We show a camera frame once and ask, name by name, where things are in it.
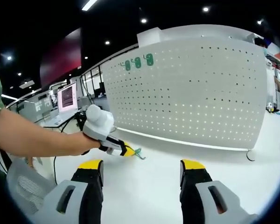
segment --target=dark ceiling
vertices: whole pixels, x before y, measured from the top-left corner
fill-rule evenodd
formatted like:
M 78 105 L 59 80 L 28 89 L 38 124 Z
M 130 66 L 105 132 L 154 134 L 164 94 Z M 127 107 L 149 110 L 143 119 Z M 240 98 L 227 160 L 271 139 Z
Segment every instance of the dark ceiling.
M 74 75 L 137 43 L 137 33 L 154 27 L 220 24 L 243 28 L 274 41 L 272 31 L 256 21 L 265 18 L 275 28 L 280 24 L 280 5 L 276 19 L 274 5 L 256 2 L 235 5 L 184 0 L 98 0 L 84 12 L 81 8 L 87 1 L 0 1 L 0 78 L 4 94 L 17 98 L 27 94 L 31 89 L 22 90 L 19 85 L 29 80 L 35 82 L 32 90 L 40 88 L 43 53 L 79 27 L 82 27 L 82 69 Z M 202 13 L 203 6 L 211 7 L 207 14 Z M 143 17 L 148 19 L 147 24 L 140 23 Z M 106 40 L 111 41 L 110 46 L 104 44 Z M 7 62 L 2 54 L 11 54 L 13 60 Z

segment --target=caster wheel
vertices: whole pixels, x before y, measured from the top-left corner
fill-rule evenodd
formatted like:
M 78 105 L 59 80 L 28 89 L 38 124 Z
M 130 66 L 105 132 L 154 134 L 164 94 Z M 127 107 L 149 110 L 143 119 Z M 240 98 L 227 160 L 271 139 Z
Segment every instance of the caster wheel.
M 247 157 L 247 159 L 250 160 L 250 161 L 255 161 L 256 155 L 255 155 L 255 153 L 254 153 L 253 151 L 248 151 L 248 152 L 246 153 L 246 157 Z

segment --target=white perforated wall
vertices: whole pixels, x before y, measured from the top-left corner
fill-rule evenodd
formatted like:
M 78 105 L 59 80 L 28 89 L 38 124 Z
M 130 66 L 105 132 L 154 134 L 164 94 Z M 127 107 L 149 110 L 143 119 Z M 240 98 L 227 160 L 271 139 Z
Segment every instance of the white perforated wall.
M 205 145 L 254 147 L 266 106 L 260 47 L 215 38 L 161 42 L 114 58 L 103 71 L 116 126 Z

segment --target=human arm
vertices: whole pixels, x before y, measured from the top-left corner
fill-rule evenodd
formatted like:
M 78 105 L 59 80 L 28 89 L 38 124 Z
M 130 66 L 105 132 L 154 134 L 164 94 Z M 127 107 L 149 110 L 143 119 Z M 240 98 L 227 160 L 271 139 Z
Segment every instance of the human arm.
M 0 111 L 0 148 L 25 157 L 80 155 L 100 143 L 83 133 L 65 134 L 42 128 L 12 111 Z

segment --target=yellow tip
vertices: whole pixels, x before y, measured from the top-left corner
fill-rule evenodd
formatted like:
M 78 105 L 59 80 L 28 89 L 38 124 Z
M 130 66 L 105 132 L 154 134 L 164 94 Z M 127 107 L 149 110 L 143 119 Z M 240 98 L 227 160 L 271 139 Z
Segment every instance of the yellow tip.
M 199 162 L 191 160 L 182 160 L 185 169 L 205 169 L 205 166 Z
M 124 154 L 124 156 L 132 156 L 132 155 L 135 155 L 135 151 L 132 149 L 132 147 L 129 146 L 129 144 L 127 144 L 125 142 L 125 145 L 128 146 L 126 147 L 126 153 Z
M 102 160 L 91 160 L 91 161 L 87 161 L 82 163 L 78 169 L 98 169 L 99 163 Z

